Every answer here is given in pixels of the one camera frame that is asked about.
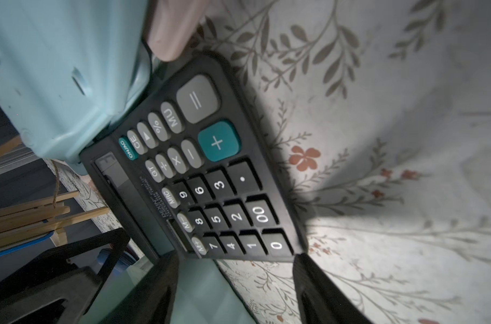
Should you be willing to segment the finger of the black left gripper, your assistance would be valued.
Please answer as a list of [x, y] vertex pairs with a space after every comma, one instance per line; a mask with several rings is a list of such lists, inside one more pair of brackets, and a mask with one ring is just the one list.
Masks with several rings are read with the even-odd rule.
[[[130, 237], [122, 228], [55, 247], [0, 282], [0, 323], [78, 323], [91, 307]], [[113, 245], [99, 271], [68, 260]]]

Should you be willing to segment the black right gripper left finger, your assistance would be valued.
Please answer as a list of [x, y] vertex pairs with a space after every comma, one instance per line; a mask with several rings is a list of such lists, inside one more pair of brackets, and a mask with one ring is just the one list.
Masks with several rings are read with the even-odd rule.
[[136, 287], [101, 322], [170, 323], [179, 279], [175, 251], [163, 255]]

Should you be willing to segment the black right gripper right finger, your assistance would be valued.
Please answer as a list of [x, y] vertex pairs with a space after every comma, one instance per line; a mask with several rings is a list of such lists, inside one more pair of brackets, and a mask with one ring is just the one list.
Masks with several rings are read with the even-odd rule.
[[369, 323], [306, 253], [293, 262], [293, 280], [302, 323]]

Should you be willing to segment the mint green storage box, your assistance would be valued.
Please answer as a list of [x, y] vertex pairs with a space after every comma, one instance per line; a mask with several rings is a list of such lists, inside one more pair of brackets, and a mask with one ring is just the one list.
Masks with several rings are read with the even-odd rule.
[[[100, 323], [144, 279], [152, 268], [145, 257], [116, 275], [98, 294], [80, 323]], [[172, 323], [255, 323], [214, 261], [185, 260], [180, 264]]]

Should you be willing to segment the black calculator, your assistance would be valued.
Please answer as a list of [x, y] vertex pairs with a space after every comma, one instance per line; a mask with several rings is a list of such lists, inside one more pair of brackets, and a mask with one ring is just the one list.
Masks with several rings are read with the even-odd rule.
[[230, 64], [194, 57], [81, 161], [152, 261], [290, 263], [308, 243]]

